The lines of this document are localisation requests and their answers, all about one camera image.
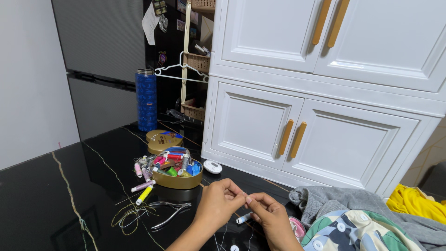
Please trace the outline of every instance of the white device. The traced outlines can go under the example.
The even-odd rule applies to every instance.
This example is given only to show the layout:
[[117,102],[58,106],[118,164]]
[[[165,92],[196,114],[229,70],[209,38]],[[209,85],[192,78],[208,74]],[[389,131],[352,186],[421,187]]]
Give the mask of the white device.
[[203,163],[204,169],[208,170],[210,173],[213,174],[219,174],[223,171],[223,167],[218,164],[217,162],[214,162],[212,160],[206,160]]

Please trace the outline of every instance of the colorful shirt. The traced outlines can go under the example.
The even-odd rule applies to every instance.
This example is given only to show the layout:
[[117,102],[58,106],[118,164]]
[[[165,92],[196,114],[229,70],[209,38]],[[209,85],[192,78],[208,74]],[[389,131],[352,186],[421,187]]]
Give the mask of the colorful shirt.
[[319,217],[304,236],[305,251],[419,251],[388,218],[366,210],[338,210]]

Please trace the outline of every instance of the blue water bottle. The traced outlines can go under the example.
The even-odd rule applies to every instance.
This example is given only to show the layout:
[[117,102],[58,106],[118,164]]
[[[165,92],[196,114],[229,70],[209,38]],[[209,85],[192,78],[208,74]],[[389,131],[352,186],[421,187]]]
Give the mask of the blue water bottle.
[[153,73],[149,69],[135,73],[138,129],[144,132],[157,128],[157,77]]

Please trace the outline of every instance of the paper note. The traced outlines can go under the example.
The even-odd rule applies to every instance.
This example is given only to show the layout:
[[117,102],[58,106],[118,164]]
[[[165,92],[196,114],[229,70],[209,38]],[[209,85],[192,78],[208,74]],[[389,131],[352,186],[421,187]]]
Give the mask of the paper note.
[[151,3],[141,22],[145,37],[150,45],[155,45],[153,30],[157,26],[159,20],[160,18],[155,16],[155,12],[153,11],[153,3]]

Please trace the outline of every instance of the cabinet door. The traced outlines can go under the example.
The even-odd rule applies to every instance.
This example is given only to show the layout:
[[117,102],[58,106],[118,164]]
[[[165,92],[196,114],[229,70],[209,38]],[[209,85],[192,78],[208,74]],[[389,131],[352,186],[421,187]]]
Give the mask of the cabinet door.
[[312,39],[323,0],[226,2],[223,60],[313,72],[322,38],[317,45]]
[[279,146],[304,99],[231,84],[218,88],[211,148],[281,170],[285,155],[278,154]]
[[439,90],[446,77],[446,1],[338,0],[337,8],[331,23],[342,21],[339,34],[329,48],[336,29],[327,29],[314,74]]
[[418,120],[305,99],[283,171],[336,187],[374,192]]

